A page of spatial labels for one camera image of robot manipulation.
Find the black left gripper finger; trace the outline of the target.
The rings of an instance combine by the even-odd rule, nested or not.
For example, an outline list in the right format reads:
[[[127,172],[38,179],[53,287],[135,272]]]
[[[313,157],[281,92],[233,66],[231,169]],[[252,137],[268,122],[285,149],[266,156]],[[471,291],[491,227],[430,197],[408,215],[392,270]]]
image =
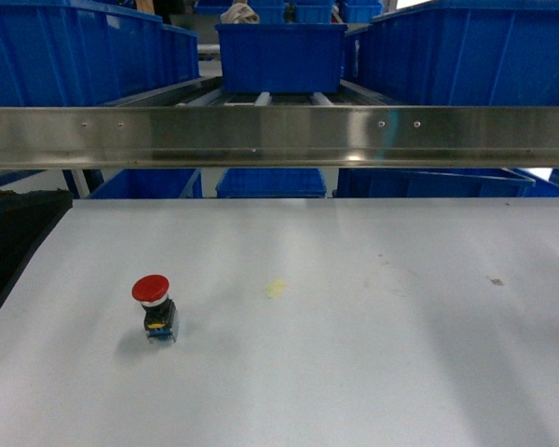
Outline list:
[[[73,206],[69,191],[0,191],[0,309],[26,265]]]

